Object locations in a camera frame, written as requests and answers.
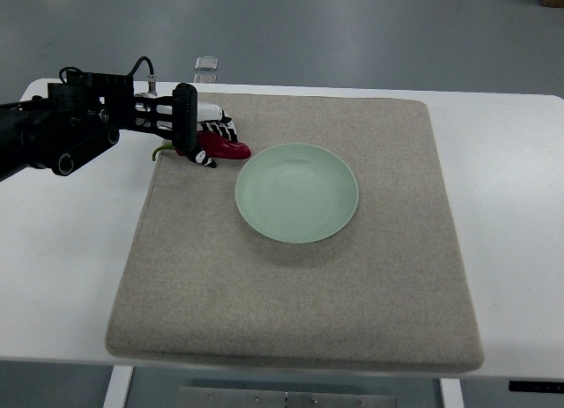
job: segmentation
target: black wire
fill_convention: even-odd
[[[79,69],[78,67],[63,67],[62,69],[59,70],[59,79],[61,79],[61,82],[63,82],[64,84],[67,83],[66,80],[64,80],[63,78],[63,73],[67,72],[67,71],[77,71],[78,73],[83,73],[83,71],[81,69]]]
[[[133,76],[135,74],[135,72],[137,71],[137,69],[139,69],[139,66],[141,65],[142,62],[147,62],[147,64],[149,64],[149,74],[150,75],[155,74],[155,70],[152,68],[152,63],[151,63],[151,60],[149,60],[149,57],[142,56],[142,57],[139,57],[139,60],[137,60],[137,63],[135,63],[135,66],[133,66],[133,69],[131,69],[131,71],[127,74],[127,76]]]

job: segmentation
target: gray felt mat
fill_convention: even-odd
[[[245,161],[157,161],[108,325],[120,356],[213,365],[462,372],[483,353],[433,130],[412,100],[201,94],[254,153],[305,142],[354,172],[330,238],[255,232],[234,200]]]

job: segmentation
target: metal plate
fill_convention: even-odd
[[[180,387],[177,408],[397,408],[394,397]]]
[[[195,70],[216,70],[218,68],[218,58],[211,56],[198,57],[196,59]]]
[[[285,408],[286,393],[275,390],[180,387],[177,408]]]
[[[215,84],[216,79],[218,78],[218,75],[213,75],[213,74],[199,74],[197,73],[194,76],[194,83],[196,84]]]

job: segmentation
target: light green plate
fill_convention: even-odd
[[[351,169],[308,144],[273,146],[241,170],[235,200],[257,232],[276,241],[315,242],[343,228],[359,202]]]

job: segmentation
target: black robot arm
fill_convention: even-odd
[[[25,167],[71,174],[114,146],[120,130],[169,139],[188,159],[200,162],[196,88],[179,84],[172,96],[159,98],[134,94],[133,73],[144,60],[154,84],[152,65],[141,57],[129,75],[64,68],[62,83],[48,84],[47,98],[0,106],[0,181]],[[170,106],[172,114],[160,113],[158,106]],[[215,167],[215,162],[207,158],[206,165]]]

